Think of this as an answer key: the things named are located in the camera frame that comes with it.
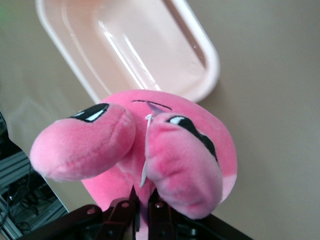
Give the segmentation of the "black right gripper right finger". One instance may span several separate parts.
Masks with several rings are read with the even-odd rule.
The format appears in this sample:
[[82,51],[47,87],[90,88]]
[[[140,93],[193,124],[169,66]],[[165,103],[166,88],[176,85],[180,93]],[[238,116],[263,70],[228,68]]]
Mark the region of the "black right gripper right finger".
[[168,205],[155,190],[148,200],[149,240],[250,240],[251,238],[209,214],[191,219]]

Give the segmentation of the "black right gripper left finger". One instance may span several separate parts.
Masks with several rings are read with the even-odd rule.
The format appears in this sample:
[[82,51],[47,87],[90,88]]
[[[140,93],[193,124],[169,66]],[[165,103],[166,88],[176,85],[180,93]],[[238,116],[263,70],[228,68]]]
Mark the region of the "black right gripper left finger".
[[80,207],[29,234],[31,240],[134,240],[139,206],[134,188],[129,197],[113,200],[105,211]]

